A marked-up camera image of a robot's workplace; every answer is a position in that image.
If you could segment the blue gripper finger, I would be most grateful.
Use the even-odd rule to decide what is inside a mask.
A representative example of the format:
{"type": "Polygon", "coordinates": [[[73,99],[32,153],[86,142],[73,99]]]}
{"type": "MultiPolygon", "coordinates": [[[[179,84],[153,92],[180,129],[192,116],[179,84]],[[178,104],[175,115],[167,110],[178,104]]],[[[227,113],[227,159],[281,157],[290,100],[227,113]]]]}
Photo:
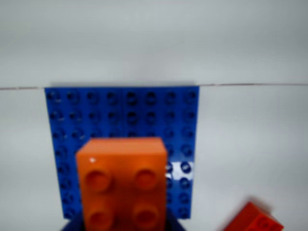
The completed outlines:
{"type": "Polygon", "coordinates": [[[84,221],[81,215],[75,216],[70,220],[61,231],[84,231],[84,221]]]}
{"type": "Polygon", "coordinates": [[[166,231],[186,231],[171,211],[166,212],[166,231]]]}

